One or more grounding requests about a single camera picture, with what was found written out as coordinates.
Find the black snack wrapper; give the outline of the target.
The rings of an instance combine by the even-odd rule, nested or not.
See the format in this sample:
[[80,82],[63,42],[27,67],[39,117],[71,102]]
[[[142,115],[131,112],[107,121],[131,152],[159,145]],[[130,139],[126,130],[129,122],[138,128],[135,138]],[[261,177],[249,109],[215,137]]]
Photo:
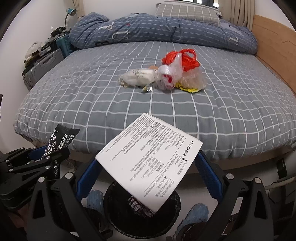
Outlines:
[[42,158],[59,149],[68,148],[74,138],[78,135],[79,131],[80,130],[77,128],[68,128],[59,123],[50,136]]

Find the white helmet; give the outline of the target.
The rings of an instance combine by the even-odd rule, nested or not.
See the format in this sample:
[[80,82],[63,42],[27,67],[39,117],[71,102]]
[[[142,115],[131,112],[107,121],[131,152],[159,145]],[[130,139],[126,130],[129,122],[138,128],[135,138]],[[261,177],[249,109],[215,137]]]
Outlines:
[[42,42],[40,41],[36,41],[34,42],[30,48],[27,50],[26,54],[25,54],[25,59],[28,59],[29,57],[33,56],[34,53],[38,52],[39,49],[42,46]]

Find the white cardboard box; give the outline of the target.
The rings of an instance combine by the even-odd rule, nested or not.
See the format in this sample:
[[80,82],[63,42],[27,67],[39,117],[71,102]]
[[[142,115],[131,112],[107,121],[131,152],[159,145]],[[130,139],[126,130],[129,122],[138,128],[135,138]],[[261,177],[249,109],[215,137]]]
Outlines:
[[144,113],[112,139],[96,160],[128,193],[156,213],[202,145],[197,138]]

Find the wooden headboard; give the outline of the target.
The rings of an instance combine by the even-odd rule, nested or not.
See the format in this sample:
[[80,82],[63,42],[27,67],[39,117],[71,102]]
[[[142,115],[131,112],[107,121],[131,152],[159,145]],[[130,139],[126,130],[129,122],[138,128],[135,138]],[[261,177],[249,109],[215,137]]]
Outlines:
[[277,21],[255,15],[252,32],[258,44],[257,59],[295,92],[295,31]]

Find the white plastic bag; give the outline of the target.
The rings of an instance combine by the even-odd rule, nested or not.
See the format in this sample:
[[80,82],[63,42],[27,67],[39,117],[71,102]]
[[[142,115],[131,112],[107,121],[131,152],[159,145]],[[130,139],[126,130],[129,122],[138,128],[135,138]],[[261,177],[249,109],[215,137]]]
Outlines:
[[124,87],[145,87],[158,79],[156,69],[133,69],[119,77],[119,83]]

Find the grey checked bed sheet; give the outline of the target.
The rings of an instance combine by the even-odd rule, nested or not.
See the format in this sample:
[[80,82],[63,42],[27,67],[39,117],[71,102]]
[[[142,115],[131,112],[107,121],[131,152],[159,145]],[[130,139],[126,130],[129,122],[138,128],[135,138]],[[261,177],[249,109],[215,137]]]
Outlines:
[[93,153],[149,113],[201,140],[213,159],[295,148],[295,96],[253,55],[193,45],[206,81],[194,94],[120,85],[128,70],[159,65],[165,54],[185,47],[139,42],[75,51],[24,98],[15,132],[47,143],[58,124],[78,128],[70,148]]

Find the yellow white snack wrapper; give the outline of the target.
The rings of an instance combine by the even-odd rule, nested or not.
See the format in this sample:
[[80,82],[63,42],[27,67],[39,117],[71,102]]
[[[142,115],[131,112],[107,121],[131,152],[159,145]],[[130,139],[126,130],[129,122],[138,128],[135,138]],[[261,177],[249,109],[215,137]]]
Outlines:
[[179,82],[176,83],[175,88],[180,89],[180,90],[185,91],[185,92],[188,92],[188,93],[197,93],[197,92],[200,91],[198,88],[185,88]]

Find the clear bag with red print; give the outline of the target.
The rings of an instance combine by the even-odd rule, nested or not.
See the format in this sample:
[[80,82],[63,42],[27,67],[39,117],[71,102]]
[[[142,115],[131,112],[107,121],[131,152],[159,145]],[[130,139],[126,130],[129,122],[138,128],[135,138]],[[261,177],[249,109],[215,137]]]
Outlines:
[[163,64],[157,69],[157,86],[161,90],[172,90],[183,75],[182,54],[178,53],[171,64]]

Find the grey suitcase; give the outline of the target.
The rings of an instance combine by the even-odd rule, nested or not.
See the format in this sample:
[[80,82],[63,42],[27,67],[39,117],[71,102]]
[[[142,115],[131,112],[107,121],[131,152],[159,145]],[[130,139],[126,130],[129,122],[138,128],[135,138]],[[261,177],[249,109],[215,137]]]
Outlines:
[[22,76],[27,89],[31,90],[48,71],[53,69],[63,59],[64,56],[62,50],[57,49],[37,61],[37,63],[35,63],[29,70],[25,70]]

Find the dark framed window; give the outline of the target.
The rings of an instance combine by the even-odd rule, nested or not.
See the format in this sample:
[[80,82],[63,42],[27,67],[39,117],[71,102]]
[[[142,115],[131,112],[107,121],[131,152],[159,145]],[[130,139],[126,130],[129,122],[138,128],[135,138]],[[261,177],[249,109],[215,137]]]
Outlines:
[[214,8],[219,7],[218,0],[193,0],[193,3],[203,4],[205,6],[210,6],[210,7],[214,7]]

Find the blue slipper right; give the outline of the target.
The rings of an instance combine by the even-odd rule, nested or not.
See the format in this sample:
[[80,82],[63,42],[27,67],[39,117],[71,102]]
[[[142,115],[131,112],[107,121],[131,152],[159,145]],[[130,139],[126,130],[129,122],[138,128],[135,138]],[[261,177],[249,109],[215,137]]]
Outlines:
[[186,217],[178,225],[175,235],[177,235],[181,231],[181,229],[186,225],[190,225],[193,223],[207,222],[208,217],[209,217],[208,207],[203,203],[195,204],[190,209]]

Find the blue slipper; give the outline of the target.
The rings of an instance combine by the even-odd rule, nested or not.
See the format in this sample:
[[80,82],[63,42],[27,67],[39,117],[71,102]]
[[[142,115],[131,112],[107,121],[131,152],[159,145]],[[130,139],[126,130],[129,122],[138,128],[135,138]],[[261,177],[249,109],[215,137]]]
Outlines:
[[181,231],[181,229],[186,225],[190,225],[193,223],[207,222],[208,217],[209,217],[208,207],[203,203],[195,204],[190,209],[186,217],[178,225],[175,235],[177,235]]
[[103,199],[104,195],[100,190],[91,190],[86,199],[87,208],[94,209],[104,216]]

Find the teal desk lamp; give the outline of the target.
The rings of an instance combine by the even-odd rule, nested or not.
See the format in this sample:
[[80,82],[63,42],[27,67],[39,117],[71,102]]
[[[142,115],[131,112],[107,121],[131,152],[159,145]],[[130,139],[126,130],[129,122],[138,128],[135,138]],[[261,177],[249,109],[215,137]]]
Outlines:
[[66,10],[66,16],[65,16],[65,20],[64,20],[64,27],[67,27],[67,18],[69,16],[75,16],[76,15],[76,9],[72,9],[72,8],[68,8]]

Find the bubble wrap sheet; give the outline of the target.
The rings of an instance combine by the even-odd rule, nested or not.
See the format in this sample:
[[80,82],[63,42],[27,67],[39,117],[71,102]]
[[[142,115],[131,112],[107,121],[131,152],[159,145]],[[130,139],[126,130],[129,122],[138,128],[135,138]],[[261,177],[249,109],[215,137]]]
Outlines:
[[178,82],[185,88],[198,88],[199,90],[204,89],[207,84],[199,67],[183,72],[183,75]]

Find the blue slipper left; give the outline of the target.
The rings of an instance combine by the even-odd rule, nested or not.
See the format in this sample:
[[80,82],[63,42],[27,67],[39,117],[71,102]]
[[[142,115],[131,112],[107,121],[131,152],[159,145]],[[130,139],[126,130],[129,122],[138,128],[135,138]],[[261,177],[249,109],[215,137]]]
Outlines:
[[86,199],[87,208],[94,209],[104,216],[103,199],[104,195],[100,190],[91,190]]

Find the beige curtain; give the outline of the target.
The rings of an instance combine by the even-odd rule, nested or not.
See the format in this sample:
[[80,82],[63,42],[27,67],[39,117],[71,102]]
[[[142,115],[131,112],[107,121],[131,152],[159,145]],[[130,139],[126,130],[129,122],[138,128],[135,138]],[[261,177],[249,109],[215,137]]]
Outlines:
[[254,0],[219,0],[219,12],[222,19],[252,30],[255,13]]
[[72,3],[74,4],[74,7],[76,9],[77,16],[84,16],[84,3],[83,0],[72,0]]

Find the blue striped folded duvet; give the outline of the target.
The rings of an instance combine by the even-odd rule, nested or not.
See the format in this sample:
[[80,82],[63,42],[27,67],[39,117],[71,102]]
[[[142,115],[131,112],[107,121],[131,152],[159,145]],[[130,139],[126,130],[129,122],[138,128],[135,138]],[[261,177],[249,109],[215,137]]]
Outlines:
[[129,42],[171,42],[232,50],[257,52],[256,37],[248,28],[223,21],[209,25],[174,17],[132,14],[116,20],[91,12],[77,22],[69,33],[70,43],[78,49]]

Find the grey checked pillow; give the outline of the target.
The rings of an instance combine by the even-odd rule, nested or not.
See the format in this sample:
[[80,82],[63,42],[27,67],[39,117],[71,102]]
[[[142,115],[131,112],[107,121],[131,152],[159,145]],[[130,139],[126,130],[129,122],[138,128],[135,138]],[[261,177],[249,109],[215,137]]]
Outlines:
[[219,11],[207,6],[160,3],[157,5],[155,16],[180,18],[219,26],[219,14]]

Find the black trash bin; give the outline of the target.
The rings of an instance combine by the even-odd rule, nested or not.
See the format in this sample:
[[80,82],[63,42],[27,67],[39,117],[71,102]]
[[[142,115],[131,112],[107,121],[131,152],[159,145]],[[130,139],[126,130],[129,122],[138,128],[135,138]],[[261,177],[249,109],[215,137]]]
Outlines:
[[114,181],[105,193],[103,208],[105,217],[118,232],[131,238],[149,239],[165,235],[171,229],[179,216],[181,201],[174,191],[153,213]]

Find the small foil wrapper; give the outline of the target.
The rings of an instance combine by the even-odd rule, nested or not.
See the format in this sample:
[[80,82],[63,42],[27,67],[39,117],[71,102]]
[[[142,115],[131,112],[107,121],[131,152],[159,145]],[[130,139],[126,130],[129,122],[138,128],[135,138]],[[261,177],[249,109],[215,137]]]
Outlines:
[[143,89],[142,89],[142,93],[148,93],[151,92],[153,90],[153,86],[152,85],[146,85]]

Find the beige curtain right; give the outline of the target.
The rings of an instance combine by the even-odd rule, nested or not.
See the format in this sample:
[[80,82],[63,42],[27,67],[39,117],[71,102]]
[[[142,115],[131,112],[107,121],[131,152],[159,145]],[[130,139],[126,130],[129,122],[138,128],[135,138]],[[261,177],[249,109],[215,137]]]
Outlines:
[[252,30],[255,13],[254,0],[219,0],[219,12],[222,19]]

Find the red plastic bag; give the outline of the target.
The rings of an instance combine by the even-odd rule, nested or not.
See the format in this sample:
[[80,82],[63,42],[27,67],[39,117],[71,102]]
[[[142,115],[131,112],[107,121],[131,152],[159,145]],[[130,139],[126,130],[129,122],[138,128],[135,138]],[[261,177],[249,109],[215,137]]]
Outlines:
[[185,72],[200,67],[197,60],[197,53],[193,49],[182,49],[181,51],[171,51],[162,59],[162,64],[170,65],[178,54],[182,56],[182,68]]

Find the beige curtain left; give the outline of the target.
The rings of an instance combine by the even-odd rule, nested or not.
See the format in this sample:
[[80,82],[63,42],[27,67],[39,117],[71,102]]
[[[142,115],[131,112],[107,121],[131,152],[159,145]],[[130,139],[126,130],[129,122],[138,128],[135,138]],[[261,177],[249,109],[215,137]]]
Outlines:
[[72,3],[74,4],[74,7],[76,9],[77,16],[84,16],[84,3],[83,0],[72,0]]

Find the teal storage crate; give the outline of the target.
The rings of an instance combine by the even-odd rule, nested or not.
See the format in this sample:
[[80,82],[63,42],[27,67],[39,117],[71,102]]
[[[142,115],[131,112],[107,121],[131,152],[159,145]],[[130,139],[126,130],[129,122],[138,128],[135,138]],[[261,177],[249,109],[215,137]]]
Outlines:
[[64,58],[66,58],[75,51],[74,46],[69,41],[69,34],[59,36],[56,39],[56,45],[58,48],[61,49]]

